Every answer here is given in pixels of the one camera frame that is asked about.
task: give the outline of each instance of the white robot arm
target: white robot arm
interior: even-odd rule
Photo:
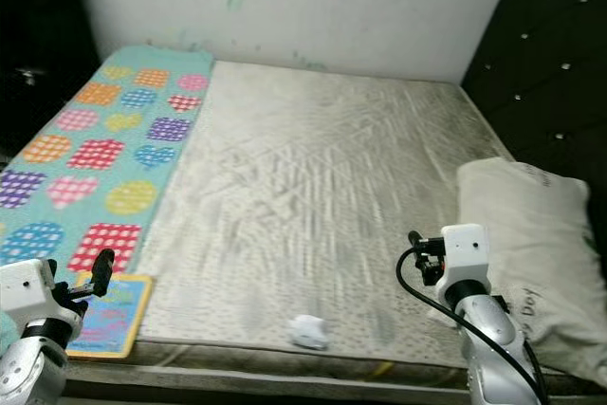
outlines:
[[[21,339],[0,359],[0,403],[55,405],[65,386],[65,348],[80,335],[86,301],[103,296],[112,275],[114,251],[103,250],[91,281],[68,288],[55,284],[53,260],[28,260],[0,267],[0,308],[15,321]]]
[[[529,356],[533,354],[523,331],[506,313],[505,306],[489,295],[485,229],[480,225],[455,225],[443,228],[441,234],[441,238],[422,239],[412,231],[409,239],[413,246],[398,260],[396,276],[416,298],[458,322],[472,404],[547,403],[543,379],[533,378],[532,364],[525,357],[525,351]],[[402,278],[402,265],[410,254],[415,256],[424,285],[436,285],[440,304]]]

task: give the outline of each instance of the wrinkled sheet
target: wrinkled sheet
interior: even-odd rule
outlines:
[[[310,314],[327,355],[463,366],[394,266],[488,156],[507,152],[457,86],[217,63],[139,262],[138,339],[297,352],[287,322]]]

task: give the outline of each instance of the tufted headboard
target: tufted headboard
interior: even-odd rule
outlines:
[[[462,85],[518,160],[590,184],[607,277],[607,0],[500,0]]]

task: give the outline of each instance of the blue heart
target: blue heart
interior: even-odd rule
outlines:
[[[135,89],[124,94],[120,99],[124,106],[142,108],[156,101],[156,92],[150,89]]]
[[[175,149],[172,147],[141,146],[135,151],[135,159],[148,168],[168,163],[174,157]]]
[[[56,223],[39,222],[13,231],[0,249],[0,266],[33,258],[46,258],[64,240],[64,229]]]

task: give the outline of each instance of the white pillow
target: white pillow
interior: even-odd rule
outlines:
[[[492,294],[504,295],[540,362],[607,387],[607,289],[586,183],[502,158],[457,177],[460,223],[487,227]]]

